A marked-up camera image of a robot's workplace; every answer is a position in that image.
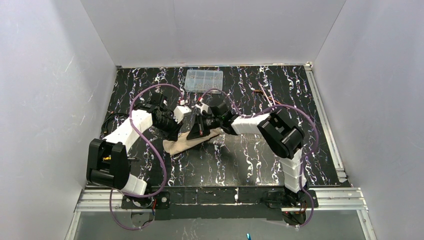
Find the beige cloth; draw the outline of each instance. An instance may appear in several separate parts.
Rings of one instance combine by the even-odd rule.
[[[187,149],[191,149],[192,147],[198,144],[206,142],[209,139],[218,136],[220,133],[221,128],[218,127],[210,130],[210,134],[207,136],[187,140],[187,135],[189,134],[189,132],[184,132],[178,136],[177,141],[163,140],[163,149],[165,150],[165,152],[169,153],[172,156],[175,154],[179,154]]]

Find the aluminum frame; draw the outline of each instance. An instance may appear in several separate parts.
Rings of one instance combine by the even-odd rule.
[[[339,150],[337,149],[336,141],[334,140],[333,132],[330,128],[327,114],[324,111],[323,101],[321,100],[320,93],[318,92],[317,83],[315,82],[311,65],[307,63],[304,65],[304,68],[306,71],[307,81],[312,91],[313,99],[315,101],[316,109],[318,110],[318,115],[321,120],[322,128],[324,129],[325,139],[327,139],[328,147],[330,148],[332,161],[334,162],[334,166],[336,169],[344,169],[345,167],[343,166],[342,158],[340,157]]]
[[[360,187],[312,187],[316,192],[319,207],[315,211],[357,211],[366,240],[376,240],[370,218],[368,206]],[[73,240],[77,230],[81,212],[109,212],[110,189],[85,189],[76,204],[74,216],[66,234],[66,240]],[[150,209],[122,209],[123,195],[114,190],[112,193],[112,207],[114,212],[150,213]],[[281,211],[292,211],[292,207],[281,208]]]

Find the clear plastic box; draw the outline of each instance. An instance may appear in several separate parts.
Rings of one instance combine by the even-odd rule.
[[[184,88],[189,93],[204,93],[209,89],[223,89],[223,71],[214,70],[187,70]],[[219,94],[219,91],[212,90],[210,93]]]

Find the table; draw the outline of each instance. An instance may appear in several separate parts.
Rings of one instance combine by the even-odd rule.
[[[311,185],[340,185],[329,146],[328,136],[320,120],[319,111],[314,101],[312,86],[303,65],[271,65],[271,66],[209,66],[209,67],[152,67],[121,68],[117,70],[116,82],[107,109],[110,113],[128,113],[130,103],[142,89],[158,83],[178,86],[194,106],[201,93],[185,92],[184,81],[188,69],[223,71],[223,88],[235,101],[242,114],[258,113],[268,107],[266,99],[253,90],[263,85],[271,91],[276,101],[296,106],[306,112],[315,122],[319,132],[319,147],[312,157],[306,158],[306,178]],[[178,92],[169,87],[156,90],[168,97],[170,107],[174,109]],[[224,96],[213,94],[205,98],[209,105],[226,101]],[[149,95],[138,101],[147,101]],[[194,114],[198,109],[192,108],[193,115],[184,119],[180,132],[188,132],[194,122]],[[298,123],[306,136],[304,152],[315,141],[311,127],[295,111],[287,110],[287,114]],[[116,118],[110,122],[109,130],[117,128],[124,119]],[[218,137],[197,145],[180,154],[169,156],[164,153],[162,141],[154,127],[144,132],[160,153],[167,171],[168,186],[280,186],[284,184],[284,173],[278,157],[274,155],[260,135],[242,134],[238,136],[221,134]],[[144,178],[153,186],[163,180],[162,169],[158,159],[147,145],[138,140],[128,153],[129,157],[139,161],[131,162],[131,173]]]

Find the white backdrop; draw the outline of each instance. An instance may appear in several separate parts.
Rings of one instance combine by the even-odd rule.
[[[306,63],[345,0],[81,0],[116,65]]]
[[[64,239],[115,76],[79,0],[0,1],[0,239]]]
[[[423,239],[424,2],[347,0],[313,71],[378,239]]]

